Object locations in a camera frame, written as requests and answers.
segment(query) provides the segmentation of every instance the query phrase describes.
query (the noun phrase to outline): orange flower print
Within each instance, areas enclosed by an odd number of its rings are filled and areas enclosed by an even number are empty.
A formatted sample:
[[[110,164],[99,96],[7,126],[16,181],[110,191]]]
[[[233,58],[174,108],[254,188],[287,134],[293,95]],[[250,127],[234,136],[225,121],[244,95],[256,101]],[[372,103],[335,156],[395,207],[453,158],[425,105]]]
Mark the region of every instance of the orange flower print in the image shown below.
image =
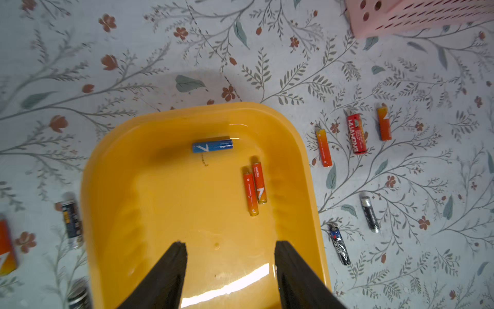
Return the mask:
[[[300,43],[296,37],[291,37],[290,41],[291,41],[290,47],[292,47],[293,49],[298,47],[298,44]]]
[[[482,105],[482,98],[477,96],[475,98],[475,104],[477,104],[477,108],[480,108],[480,106]]]
[[[386,186],[392,188],[396,183],[394,176],[388,176],[388,181],[386,182]]]
[[[21,251],[23,253],[28,253],[29,248],[36,246],[36,235],[34,233],[22,232],[21,236],[15,240],[17,246],[21,246]]]
[[[176,32],[173,33],[174,36],[176,36],[177,38],[180,37],[183,40],[185,40],[185,37],[189,35],[189,33],[187,32],[187,30],[185,30],[185,28],[177,28],[176,29]]]
[[[424,124],[421,124],[420,122],[417,121],[417,124],[415,125],[415,129],[417,129],[417,131],[423,131]]]
[[[338,126],[339,126],[339,123],[331,124],[330,130],[331,130],[331,132],[333,132],[333,134],[339,133]]]
[[[117,27],[115,25],[115,17],[108,14],[103,15],[103,18],[100,18],[98,21],[103,25],[103,30],[106,32],[110,32],[110,28],[115,29]]]
[[[232,86],[229,86],[228,88],[223,88],[223,93],[221,94],[221,97],[225,98],[225,100],[228,102],[231,99],[235,98],[235,94],[233,93],[234,89]]]
[[[82,91],[83,91],[84,93],[91,93],[91,92],[92,92],[92,90],[93,90],[93,88],[94,88],[94,85],[87,84],[87,85],[84,85],[84,86],[82,87]]]
[[[119,67],[117,59],[113,55],[105,55],[101,58],[101,63],[106,66],[103,70],[111,71]]]
[[[65,117],[62,117],[60,115],[56,115],[50,120],[50,128],[57,132],[57,133],[62,133],[63,128],[66,128],[69,125]]]
[[[425,219],[425,216],[422,216],[422,219],[419,219],[418,220],[418,224],[419,224],[418,227],[420,227],[421,229],[423,229],[424,231],[426,231],[427,230],[427,227],[429,225],[431,225],[431,222],[429,220],[426,220]]]
[[[37,5],[34,0],[22,0],[22,9],[24,11],[34,11],[35,6]]]

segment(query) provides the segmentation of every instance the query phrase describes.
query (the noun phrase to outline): orange battery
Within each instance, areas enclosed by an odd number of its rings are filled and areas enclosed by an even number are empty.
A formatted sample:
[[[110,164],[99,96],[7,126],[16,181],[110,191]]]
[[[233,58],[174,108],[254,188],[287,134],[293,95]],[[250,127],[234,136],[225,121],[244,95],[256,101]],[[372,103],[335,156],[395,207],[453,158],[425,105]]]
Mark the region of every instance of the orange battery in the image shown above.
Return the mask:
[[[391,125],[389,123],[388,107],[383,105],[377,109],[379,117],[379,130],[381,131],[381,140],[391,140]]]
[[[17,261],[8,233],[7,220],[0,214],[0,276],[9,274],[16,268]]]
[[[264,174],[262,173],[261,162],[252,164],[252,171],[254,173],[257,200],[259,201],[259,204],[266,204],[268,202],[268,195],[266,194],[266,187],[264,186]]]
[[[251,173],[244,174],[244,186],[246,188],[248,212],[251,216],[259,214],[255,197],[254,177]]]
[[[319,143],[319,151],[321,153],[321,160],[323,166],[328,167],[333,165],[331,161],[331,154],[329,153],[328,138],[326,137],[326,130],[322,129],[317,131],[317,143]]]

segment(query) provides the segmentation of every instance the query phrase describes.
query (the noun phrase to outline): floral pattern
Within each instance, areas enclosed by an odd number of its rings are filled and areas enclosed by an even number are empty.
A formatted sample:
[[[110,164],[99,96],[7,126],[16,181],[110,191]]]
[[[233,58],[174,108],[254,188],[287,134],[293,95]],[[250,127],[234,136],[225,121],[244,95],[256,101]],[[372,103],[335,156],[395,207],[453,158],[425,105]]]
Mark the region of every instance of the floral pattern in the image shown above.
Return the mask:
[[[494,22],[356,40],[340,0],[110,2],[3,3],[3,27],[22,27],[2,38],[0,212],[19,268],[0,280],[0,307],[65,308],[73,280],[88,276],[55,202],[78,191],[92,149],[115,126],[252,101],[284,114],[305,141],[331,288],[348,308],[494,308]],[[361,114],[365,155],[349,146],[350,113]],[[361,194],[372,198],[378,235]]]
[[[103,18],[100,18],[98,22],[103,25],[103,30],[106,32],[110,32],[110,29],[115,29],[117,27],[115,24],[115,17],[108,14],[103,15]]]
[[[36,235],[34,233],[22,232],[21,236],[14,242],[17,246],[21,247],[22,253],[28,253],[30,248],[36,246]]]

